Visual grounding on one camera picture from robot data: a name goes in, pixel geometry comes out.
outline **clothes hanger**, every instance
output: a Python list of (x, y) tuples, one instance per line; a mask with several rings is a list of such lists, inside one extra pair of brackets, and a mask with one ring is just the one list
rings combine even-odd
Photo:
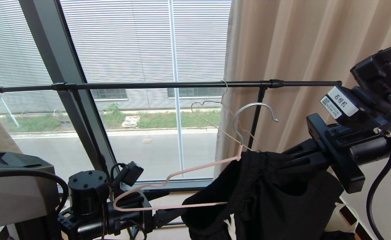
[[(217, 126), (215, 126), (214, 124), (212, 124), (211, 122), (209, 122), (209, 121), (208, 121), (207, 119), (205, 119), (204, 117), (200, 116), (198, 113), (196, 113), (196, 112), (192, 109), (192, 107), (193, 107), (194, 104), (196, 104), (196, 103), (198, 103), (200, 106), (203, 106), (206, 102), (220, 103), (227, 111), (229, 111), (229, 112), (232, 114), (232, 116), (233, 116), (233, 118), (234, 118), (234, 113), (233, 113), (229, 108), (227, 108), (227, 106), (225, 106), (225, 105), (223, 104), (224, 96), (225, 96), (225, 94), (226, 94), (227, 91), (228, 91), (228, 84), (227, 84), (227, 82), (224, 81), (224, 80), (221, 80), (221, 82), (224, 82), (224, 84), (225, 84), (225, 86), (226, 86), (226, 91), (225, 91), (225, 92), (222, 94), (222, 96), (221, 96), (221, 102), (212, 101), (212, 100), (206, 100), (206, 101), (203, 101), (203, 102), (193, 102), (193, 103), (191, 104), (191, 112), (192, 112), (193, 114), (197, 115), (198, 117), (200, 117), (201, 119), (203, 119), (206, 123), (209, 123), (212, 127), (216, 128), (216, 129), (218, 129), (218, 130), (220, 130), (220, 131), (223, 132), (225, 135), (229, 136), (231, 139), (233, 139), (234, 141), (236, 141), (236, 142), (239, 143), (239, 141), (238, 141), (237, 139), (233, 138), (233, 137), (232, 137), (231, 135), (229, 135), (228, 133), (222, 131), (222, 130), (219, 129)], [(242, 125), (241, 125), (241, 123), (240, 123), (240, 120), (238, 120), (238, 125), (239, 125), (239, 128), (240, 128), (243, 132), (247, 132), (247, 133), (253, 138), (253, 140), (255, 140), (255, 142), (258, 144), (259, 150), (262, 151), (262, 149), (261, 149), (261, 144), (259, 144), (258, 140), (254, 137), (254, 135), (252, 135), (248, 130), (243, 129), (243, 127), (242, 127)], [(245, 148), (247, 148), (247, 149), (253, 151), (253, 150), (252, 150), (251, 148), (249, 148), (248, 146), (246, 146), (246, 145), (243, 145), (243, 146), (244, 146)]]
[(198, 166), (198, 167), (192, 167), (192, 168), (189, 168), (187, 170), (182, 170), (182, 171), (179, 171), (179, 172), (176, 172), (176, 173), (172, 173), (170, 174), (166, 180), (164, 181), (164, 183), (162, 184), (144, 184), (142, 186), (139, 186), (139, 187), (136, 187), (136, 188), (133, 188), (131, 190), (128, 190), (126, 191), (125, 193), (122, 193), (121, 195), (119, 195), (118, 197), (116, 197), (116, 199), (114, 199), (114, 202), (113, 202), (113, 207), (115, 210), (117, 211), (121, 211), (121, 212), (132, 212), (132, 211), (145, 211), (145, 210), (160, 210), (160, 209), (172, 209), (172, 208), (194, 208), (194, 207), (205, 207), (205, 206), (215, 206), (215, 205), (223, 205), (223, 204), (226, 204), (227, 202), (211, 202), (211, 203), (201, 203), (201, 204), (190, 204), (190, 205), (178, 205), (178, 206), (161, 206), (161, 207), (151, 207), (151, 208), (119, 208), (117, 206), (117, 203), (120, 199), (122, 199), (123, 197), (133, 193), (133, 192), (136, 192), (144, 187), (164, 187), (166, 184), (168, 184), (169, 180), (171, 177), (174, 177), (174, 176), (177, 176), (177, 175), (180, 175), (180, 174), (183, 174), (183, 173), (188, 173), (188, 172), (192, 172), (192, 171), (195, 171), (195, 170), (199, 170), (199, 169), (202, 169), (202, 168), (206, 168), (206, 167), (212, 167), (212, 166), (215, 166), (215, 165), (218, 165), (218, 164), (223, 164), (223, 163), (227, 163), (227, 162), (231, 162), (231, 161), (234, 161), (234, 160), (237, 160), (239, 161), (242, 157), (241, 157), (241, 154), (242, 154), (242, 150), (243, 150), (243, 143), (244, 143), (244, 139), (243, 139), (243, 135), (237, 130), (236, 128), (236, 121), (237, 121), (237, 118), (238, 118), (238, 115), (243, 111), (245, 110), (246, 108), (250, 107), (250, 106), (254, 106), (254, 105), (261, 105), (261, 106), (264, 106), (266, 108), (268, 108), (270, 110), (270, 114), (271, 114), (271, 118), (275, 121), (275, 122), (278, 122), (278, 119), (276, 119), (274, 117), (274, 112), (273, 110), (271, 109), (271, 107), (265, 103), (261, 103), (261, 102), (252, 102), (252, 103), (249, 103), (248, 105), (240, 108), (237, 112), (236, 112), (236, 115), (234, 115), (234, 118), (233, 118), (233, 129), (234, 131), (237, 133), (237, 135), (240, 137), (240, 146), (239, 146), (239, 149), (237, 151), (237, 155), (232, 157), (232, 158), (226, 158), (224, 160), (221, 160), (221, 161), (217, 161), (217, 162), (212, 162), (212, 163), (209, 163), (209, 164), (204, 164), (204, 165), (201, 165), (201, 166)]

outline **building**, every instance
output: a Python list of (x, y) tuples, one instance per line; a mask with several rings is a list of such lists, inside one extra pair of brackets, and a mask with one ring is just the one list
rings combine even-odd
[[(173, 0), (173, 14), (168, 0), (60, 2), (88, 82), (223, 79), (231, 0)], [(0, 86), (51, 83), (19, 2), (0, 0)], [(179, 93), (180, 107), (187, 108), (194, 101), (220, 100), (222, 90), (181, 88)], [(94, 90), (92, 94), (99, 109), (112, 104), (122, 110), (175, 108), (173, 89)], [(18, 114), (63, 110), (54, 91), (1, 97), (0, 114), (7, 112), (5, 104)]]

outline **road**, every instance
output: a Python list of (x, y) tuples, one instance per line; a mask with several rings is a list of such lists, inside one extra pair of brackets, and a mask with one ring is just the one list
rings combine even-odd
[[(215, 161), (216, 133), (183, 133), (184, 167)], [(24, 154), (34, 155), (55, 166), (58, 176), (69, 176), (93, 166), (77, 137), (14, 138)], [(179, 171), (177, 134), (110, 135), (110, 144), (118, 162), (135, 161), (144, 168), (139, 180), (165, 179)], [(185, 178), (212, 177), (214, 167), (186, 173)]]

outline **robotic arm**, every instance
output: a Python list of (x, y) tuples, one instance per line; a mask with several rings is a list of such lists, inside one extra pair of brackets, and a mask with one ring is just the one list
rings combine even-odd
[[(308, 116), (307, 126), (312, 138), (286, 150), (284, 153), (292, 155), (294, 159), (285, 163), (278, 171), (281, 173), (313, 172), (331, 166), (345, 190), (348, 193), (356, 193), (362, 190), (365, 181), (359, 166), (389, 158), (386, 167), (372, 185), (367, 202), (369, 222), (378, 238), (383, 239), (372, 219), (371, 202), (376, 188), (391, 168), (391, 47), (380, 50), (359, 62), (351, 69), (351, 73), (359, 86), (351, 89), (336, 86), (320, 100), (337, 123), (327, 125), (318, 114)], [(5, 162), (4, 156), (6, 154), (0, 154), (2, 164)], [(8, 167), (11, 164), (19, 165), (25, 162), (27, 157), (30, 156), (8, 155), (9, 162), (6, 162), (6, 165)], [(14, 158), (20, 161), (11, 163), (10, 159)], [(37, 166), (34, 157), (31, 158), (31, 166), (19, 165), (17, 168), (31, 169)], [(132, 186), (143, 171), (134, 162), (119, 165), (122, 166), (122, 170), (112, 181), (114, 196), (122, 193), (120, 189), (122, 183)], [(19, 221), (14, 224), (15, 228), (19, 229), (16, 232), (20, 232), (17, 234), (18, 239), (34, 239), (24, 234), (28, 225), (34, 223), (43, 226), (41, 229), (46, 229), (45, 237), (37, 238), (40, 240), (61, 239), (60, 234), (54, 234), (54, 237), (49, 235), (60, 232), (59, 228), (49, 228), (52, 225), (60, 226), (70, 240), (93, 239), (105, 234), (118, 235), (121, 230), (132, 226), (143, 230), (146, 238), (147, 233), (174, 220), (185, 211), (185, 209), (159, 210), (154, 215), (152, 211), (115, 211), (112, 202), (107, 202), (110, 187), (106, 179), (106, 174), (101, 171), (86, 171), (71, 176), (68, 182), (72, 197), (71, 207), (61, 211), (60, 214), (56, 214), (52, 208), (46, 208), (37, 214), (15, 216), (14, 222)], [(56, 185), (50, 186), (49, 191), (43, 193), (49, 193), (49, 196), (55, 195)], [(118, 205), (121, 208), (149, 207), (150, 200), (166, 195), (168, 191), (165, 190), (139, 191), (121, 199)], [(39, 199), (46, 201), (48, 198), (41, 194)], [(26, 211), (35, 210), (28, 207)], [(46, 216), (50, 216), (49, 221), (46, 221)], [(0, 226), (11, 223), (13, 222), (0, 220)]]

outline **qr code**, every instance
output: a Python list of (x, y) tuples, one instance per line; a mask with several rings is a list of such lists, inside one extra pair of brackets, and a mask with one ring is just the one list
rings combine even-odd
[(330, 103), (330, 100), (326, 97), (325, 99), (323, 99), (323, 102), (322, 102), (324, 105)]

